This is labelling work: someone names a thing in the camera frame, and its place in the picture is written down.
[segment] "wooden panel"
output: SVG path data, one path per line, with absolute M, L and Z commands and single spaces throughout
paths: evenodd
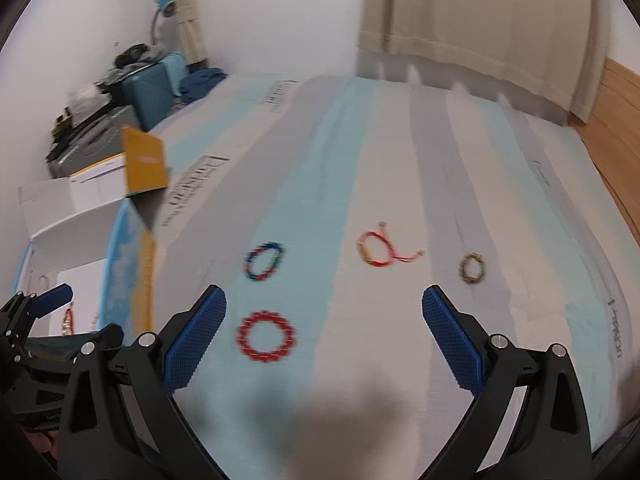
M 571 126 L 640 244 L 640 75 L 607 59 L 589 123 Z

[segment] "open cardboard box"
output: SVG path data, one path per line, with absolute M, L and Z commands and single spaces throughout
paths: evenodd
M 73 174 L 18 190 L 30 236 L 16 290 L 42 294 L 61 283 L 72 303 L 37 320 L 31 336 L 119 324 L 126 342 L 151 330 L 155 241 L 129 197 L 167 186 L 162 141 L 123 128 L 124 153 Z

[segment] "blue gripper pad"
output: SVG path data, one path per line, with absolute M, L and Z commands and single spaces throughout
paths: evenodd
M 29 309 L 31 317 L 44 317 L 57 308 L 69 303 L 74 297 L 71 287 L 66 283 L 58 285 L 56 288 L 48 290 L 44 294 L 39 295 Z
M 482 357 L 434 286 L 422 295 L 422 316 L 458 386 L 477 397 L 484 387 Z
M 226 314 L 226 297 L 215 288 L 187 322 L 164 356 L 164 390 L 184 388 L 196 371 Z

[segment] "bed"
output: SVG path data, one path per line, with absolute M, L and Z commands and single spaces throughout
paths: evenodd
M 235 75 L 154 133 L 154 327 L 226 292 L 177 400 L 229 478 L 420 476 L 472 400 L 422 319 L 433 283 L 489 333 L 569 349 L 593 449 L 636 412 L 640 248 L 572 128 L 427 86 Z M 238 331 L 260 311 L 282 323 Z M 287 337 L 274 362 L 242 351 Z

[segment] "hand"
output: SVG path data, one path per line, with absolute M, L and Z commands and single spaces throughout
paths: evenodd
M 39 453 L 51 453 L 55 459 L 58 458 L 58 432 L 47 431 L 47 433 L 24 432 L 28 441 Z

